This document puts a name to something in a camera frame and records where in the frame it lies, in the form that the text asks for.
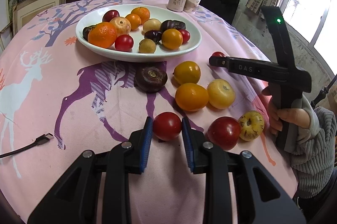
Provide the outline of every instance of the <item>person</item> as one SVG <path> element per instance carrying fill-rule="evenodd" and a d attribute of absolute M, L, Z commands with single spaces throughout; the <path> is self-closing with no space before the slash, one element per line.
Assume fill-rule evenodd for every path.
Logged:
<path fill-rule="evenodd" d="M 262 94 L 270 96 L 269 88 L 262 90 Z M 326 201 L 331 201 L 331 195 L 334 195 L 333 198 L 337 195 L 337 169 L 334 168 L 335 115 L 323 107 L 313 110 L 305 96 L 301 109 L 277 109 L 271 99 L 267 113 L 272 134 L 282 131 L 282 120 L 299 126 L 296 149 L 290 154 L 290 165 L 298 177 L 295 198 L 307 222 L 314 222 L 318 213 L 323 208 L 327 209 Z M 335 213 L 337 204 L 332 207 L 334 209 L 330 211 Z"/>

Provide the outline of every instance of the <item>black pants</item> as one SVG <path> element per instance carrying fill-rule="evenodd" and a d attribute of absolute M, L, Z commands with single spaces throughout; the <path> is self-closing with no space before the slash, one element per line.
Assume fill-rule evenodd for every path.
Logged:
<path fill-rule="evenodd" d="M 329 182 L 319 194 L 308 199 L 299 198 L 298 202 L 308 224 L 337 223 L 337 169 L 333 170 Z"/>

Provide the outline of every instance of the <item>table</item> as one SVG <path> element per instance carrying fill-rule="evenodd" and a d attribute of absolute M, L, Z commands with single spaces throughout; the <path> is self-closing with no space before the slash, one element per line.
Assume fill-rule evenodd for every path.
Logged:
<path fill-rule="evenodd" d="M 146 95 L 133 88 L 132 64 L 96 55 L 75 37 L 76 23 L 94 9 L 118 4 L 165 8 L 167 2 L 84 0 L 57 6 L 33 18 L 1 55 L 0 153 L 24 147 L 46 132 L 55 136 L 48 144 L 4 158 L 0 165 L 1 191 L 24 221 L 84 150 L 109 151 L 143 128 L 147 115 L 156 117 L 164 111 L 185 115 L 172 107 L 176 87 L 170 80 L 162 92 Z M 208 66 L 215 51 L 267 58 L 235 28 L 202 7 L 194 15 L 182 16 L 199 28 L 202 43 L 195 51 L 161 64 L 169 77 L 177 64 L 193 60 L 201 69 L 200 85 L 223 78 L 236 90 L 236 100 L 227 110 L 205 107 L 188 113 L 192 127 L 205 131 L 220 116 L 238 119 L 253 109 L 267 120 L 267 98 L 259 95 L 266 83 Z M 205 176 L 190 173 L 182 143 L 181 135 L 166 143 L 153 140 L 145 173 L 130 175 L 133 223 L 202 223 Z M 294 195 L 296 178 L 267 130 L 252 142 L 239 141 L 231 152 L 242 150 L 250 150 Z"/>

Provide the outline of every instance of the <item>oval plate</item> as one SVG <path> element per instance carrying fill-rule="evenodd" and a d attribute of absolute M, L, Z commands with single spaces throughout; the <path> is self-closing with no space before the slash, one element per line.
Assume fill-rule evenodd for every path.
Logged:
<path fill-rule="evenodd" d="M 101 48 L 95 45 L 88 43 L 82 35 L 82 31 L 84 27 L 101 23 L 103 15 L 108 11 L 115 9 L 119 12 L 121 17 L 125 17 L 130 14 L 132 9 L 136 7 L 146 7 L 149 9 L 151 14 L 151 19 L 155 18 L 159 21 L 163 22 L 165 20 L 178 20 L 186 23 L 186 30 L 190 33 L 191 38 L 188 43 L 183 44 L 179 47 L 178 50 L 167 50 L 162 45 L 157 45 L 157 49 L 154 54 L 142 54 L 138 53 L 139 43 L 142 39 L 144 39 L 144 35 L 142 34 L 143 27 L 140 26 L 136 31 L 131 31 L 130 36 L 134 39 L 134 46 L 131 52 L 121 52 L 115 50 L 114 45 L 109 48 Z M 108 6 L 101 9 L 97 9 L 95 11 L 90 12 L 85 15 L 76 25 L 76 37 L 77 39 L 87 48 L 94 51 L 95 53 L 102 55 L 104 57 L 118 60 L 118 61 L 129 61 L 133 63 L 145 63 L 152 61 L 166 61 L 173 57 L 178 57 L 184 54 L 187 54 L 194 49 L 196 49 L 201 43 L 201 33 L 199 29 L 191 23 L 188 19 L 182 17 L 181 15 L 174 13 L 168 9 L 155 7 L 155 6 L 147 6 L 147 5 L 114 5 Z"/>

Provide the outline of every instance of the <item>hand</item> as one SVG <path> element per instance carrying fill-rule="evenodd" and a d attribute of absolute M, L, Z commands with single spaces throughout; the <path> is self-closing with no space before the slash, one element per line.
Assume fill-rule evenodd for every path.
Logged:
<path fill-rule="evenodd" d="M 263 89 L 261 94 L 265 96 L 271 95 L 268 87 Z M 277 109 L 276 106 L 272 103 L 272 100 L 270 100 L 267 112 L 269 116 L 270 132 L 274 135 L 277 135 L 278 131 L 282 131 L 281 120 L 294 123 L 304 129 L 308 129 L 310 127 L 310 116 L 303 109 Z"/>

